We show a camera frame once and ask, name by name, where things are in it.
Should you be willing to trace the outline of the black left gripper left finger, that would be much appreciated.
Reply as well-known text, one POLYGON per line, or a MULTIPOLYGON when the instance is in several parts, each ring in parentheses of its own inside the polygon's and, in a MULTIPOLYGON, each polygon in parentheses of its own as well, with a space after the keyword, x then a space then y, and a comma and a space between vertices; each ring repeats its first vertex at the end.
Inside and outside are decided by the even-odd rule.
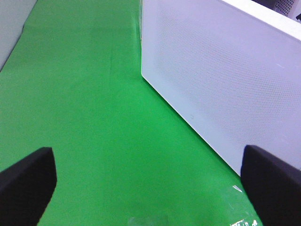
POLYGON ((0 173, 0 224, 36 226, 57 184, 55 156, 42 147, 0 173))

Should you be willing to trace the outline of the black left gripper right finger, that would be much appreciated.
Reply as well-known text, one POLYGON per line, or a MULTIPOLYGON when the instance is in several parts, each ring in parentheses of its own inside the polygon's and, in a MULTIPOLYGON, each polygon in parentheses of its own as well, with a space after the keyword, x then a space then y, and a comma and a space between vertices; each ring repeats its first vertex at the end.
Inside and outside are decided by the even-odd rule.
POLYGON ((301 224, 301 171, 255 145, 244 148, 241 183, 265 226, 301 224))

